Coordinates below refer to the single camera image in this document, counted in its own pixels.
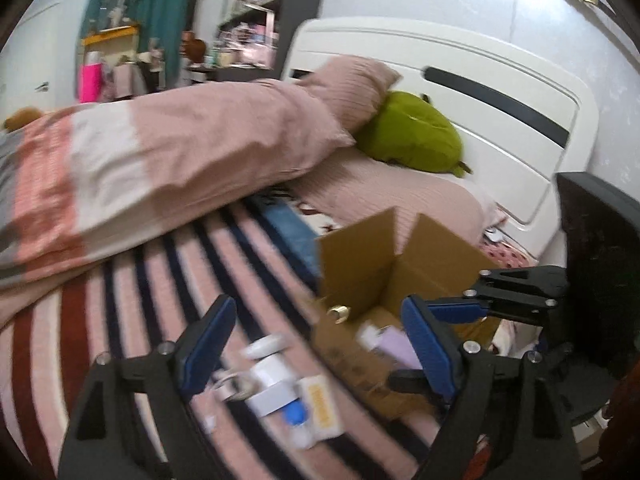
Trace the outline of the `purple rectangular box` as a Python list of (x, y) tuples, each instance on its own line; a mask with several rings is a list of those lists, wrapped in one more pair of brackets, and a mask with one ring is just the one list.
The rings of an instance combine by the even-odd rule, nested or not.
[(420, 370), (422, 364), (407, 334), (395, 326), (378, 330), (373, 339), (373, 350), (387, 356), (404, 370)]

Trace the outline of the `white earbuds case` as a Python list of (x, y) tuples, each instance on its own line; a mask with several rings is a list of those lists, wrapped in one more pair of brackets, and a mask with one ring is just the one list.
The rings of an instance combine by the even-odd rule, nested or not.
[(246, 346), (242, 351), (245, 359), (260, 361), (286, 350), (290, 346), (288, 337), (283, 334), (263, 336)]

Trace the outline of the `yellow label packet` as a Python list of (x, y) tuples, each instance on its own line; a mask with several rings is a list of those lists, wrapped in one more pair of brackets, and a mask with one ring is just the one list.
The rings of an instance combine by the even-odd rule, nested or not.
[(300, 378), (296, 387), (298, 398), (284, 409), (293, 445), (309, 450), (317, 442), (341, 437), (344, 426), (328, 378)]

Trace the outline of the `white small box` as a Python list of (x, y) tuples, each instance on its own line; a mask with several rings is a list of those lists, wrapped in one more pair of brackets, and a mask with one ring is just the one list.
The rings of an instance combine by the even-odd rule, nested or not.
[(255, 416), (266, 417), (297, 399), (298, 394), (290, 382), (276, 382), (248, 398), (246, 404)]

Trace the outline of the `brown cardboard box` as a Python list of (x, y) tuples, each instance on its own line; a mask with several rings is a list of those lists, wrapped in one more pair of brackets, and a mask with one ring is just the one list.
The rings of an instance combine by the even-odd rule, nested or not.
[[(311, 332), (312, 348), (329, 369), (386, 420), (433, 410), (422, 396), (387, 387), (395, 363), (363, 348), (356, 339), (360, 327), (400, 327), (400, 305), (407, 296), (459, 296), (480, 271), (495, 267), (480, 249), (424, 214), (416, 218), (404, 248), (395, 242), (393, 208), (320, 238), (320, 298), (314, 306), (320, 318)], [(340, 325), (326, 316), (338, 304), (350, 307), (348, 320)]]

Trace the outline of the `striped plush bed blanket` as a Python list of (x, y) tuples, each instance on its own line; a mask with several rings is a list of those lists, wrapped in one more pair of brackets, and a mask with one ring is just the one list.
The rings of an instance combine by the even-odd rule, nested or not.
[(41, 479), (409, 479), (420, 396), (312, 340), (342, 224), (259, 193), (64, 278), (1, 332), (1, 430)]

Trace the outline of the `pink pillow on mattress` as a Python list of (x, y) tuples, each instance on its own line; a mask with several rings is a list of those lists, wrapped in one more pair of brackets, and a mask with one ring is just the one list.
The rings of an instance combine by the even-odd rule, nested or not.
[(404, 247), (424, 214), (475, 246), (506, 214), (479, 185), (370, 159), (356, 148), (334, 152), (308, 174), (288, 182), (304, 203), (350, 226), (388, 208), (396, 211), (396, 246)]

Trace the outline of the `green plush toy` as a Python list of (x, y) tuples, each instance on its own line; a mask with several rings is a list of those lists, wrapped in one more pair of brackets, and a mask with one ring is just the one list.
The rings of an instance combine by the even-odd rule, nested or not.
[(408, 92), (390, 92), (355, 139), (360, 151), (386, 164), (458, 178), (473, 173), (454, 125), (430, 102)]

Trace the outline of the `white bed headboard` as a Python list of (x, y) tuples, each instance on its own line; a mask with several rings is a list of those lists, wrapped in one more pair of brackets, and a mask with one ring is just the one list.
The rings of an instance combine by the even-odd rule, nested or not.
[(506, 214), (503, 233), (539, 258), (560, 228), (554, 176), (584, 171), (599, 111), (575, 75), (513, 44), (408, 18), (322, 18), (300, 25), (282, 75), (299, 79), (335, 55), (374, 58), (396, 87), (427, 96), (457, 128), (470, 180)]

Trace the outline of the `striped folded duvet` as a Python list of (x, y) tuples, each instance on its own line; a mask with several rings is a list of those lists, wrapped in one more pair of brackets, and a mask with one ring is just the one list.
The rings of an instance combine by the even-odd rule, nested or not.
[(84, 104), (1, 138), (1, 317), (111, 256), (352, 144), (295, 84), (213, 82)]

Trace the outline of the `pink striped pillow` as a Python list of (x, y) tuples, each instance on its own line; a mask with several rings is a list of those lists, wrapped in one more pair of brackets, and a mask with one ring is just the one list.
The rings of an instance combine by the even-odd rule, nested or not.
[(322, 101), (341, 126), (357, 133), (378, 114), (401, 74), (373, 58), (339, 55), (296, 84)]

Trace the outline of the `brown teddy bear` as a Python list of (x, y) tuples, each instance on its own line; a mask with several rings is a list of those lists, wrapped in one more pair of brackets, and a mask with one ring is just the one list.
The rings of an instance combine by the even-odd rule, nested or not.
[(22, 107), (12, 115), (10, 115), (8, 118), (6, 118), (3, 123), (3, 128), (5, 128), (7, 132), (20, 130), (21, 128), (24, 128), (25, 126), (29, 125), (31, 122), (34, 122), (42, 116), (43, 111), (37, 107)]

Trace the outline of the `bright pink bag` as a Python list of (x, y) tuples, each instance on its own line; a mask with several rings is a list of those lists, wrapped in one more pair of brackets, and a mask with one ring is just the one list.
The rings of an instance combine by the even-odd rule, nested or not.
[(81, 103), (98, 102), (102, 87), (102, 64), (81, 66), (78, 82), (78, 100)]

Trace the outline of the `brown round plush toy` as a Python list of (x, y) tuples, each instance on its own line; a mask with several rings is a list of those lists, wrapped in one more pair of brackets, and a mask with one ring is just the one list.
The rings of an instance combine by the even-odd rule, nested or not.
[(202, 64), (207, 51), (205, 41), (195, 37), (192, 30), (185, 30), (181, 36), (180, 53), (191, 64)]

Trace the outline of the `yellow wooden desk shelf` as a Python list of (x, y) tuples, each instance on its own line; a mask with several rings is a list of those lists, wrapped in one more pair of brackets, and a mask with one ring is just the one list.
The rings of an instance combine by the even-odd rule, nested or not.
[(78, 62), (93, 64), (99, 60), (109, 66), (117, 65), (123, 58), (129, 61), (137, 57), (140, 27), (138, 25), (108, 28), (80, 40)]

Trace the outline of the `white door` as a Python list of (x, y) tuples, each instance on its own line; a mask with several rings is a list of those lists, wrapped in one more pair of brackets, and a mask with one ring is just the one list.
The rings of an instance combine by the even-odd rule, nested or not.
[(23, 107), (54, 107), (58, 3), (32, 14), (1, 51), (1, 120)]

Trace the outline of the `dark tall bookshelf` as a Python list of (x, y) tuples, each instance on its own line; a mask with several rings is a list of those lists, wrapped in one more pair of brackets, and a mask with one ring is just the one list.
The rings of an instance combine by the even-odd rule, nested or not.
[(191, 32), (205, 42), (204, 61), (184, 74), (191, 84), (280, 78), (301, 24), (321, 0), (196, 0)]

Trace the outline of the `glass display case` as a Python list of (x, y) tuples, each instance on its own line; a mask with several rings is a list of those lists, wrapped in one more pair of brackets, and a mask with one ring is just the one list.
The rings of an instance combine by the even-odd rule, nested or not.
[(98, 29), (131, 26), (136, 22), (137, 0), (100, 0)]

